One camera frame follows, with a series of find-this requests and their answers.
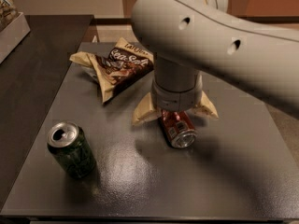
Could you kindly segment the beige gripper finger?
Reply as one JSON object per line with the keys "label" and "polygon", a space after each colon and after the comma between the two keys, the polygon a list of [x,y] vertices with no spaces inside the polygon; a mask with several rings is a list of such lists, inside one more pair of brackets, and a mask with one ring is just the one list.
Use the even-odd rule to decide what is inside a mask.
{"label": "beige gripper finger", "polygon": [[195,116],[207,117],[210,119],[219,118],[216,107],[204,92],[202,92],[201,100],[192,108],[192,112]]}
{"label": "beige gripper finger", "polygon": [[162,115],[162,111],[152,100],[151,93],[147,93],[135,108],[132,115],[132,125],[139,126],[156,120]]}

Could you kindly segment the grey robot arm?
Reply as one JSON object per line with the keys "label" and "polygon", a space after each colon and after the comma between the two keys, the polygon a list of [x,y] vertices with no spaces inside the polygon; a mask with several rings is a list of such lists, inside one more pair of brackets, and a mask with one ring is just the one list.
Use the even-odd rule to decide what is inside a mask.
{"label": "grey robot arm", "polygon": [[153,103],[199,102],[206,72],[299,119],[299,31],[236,18],[228,0],[137,0],[134,34],[155,58]]}

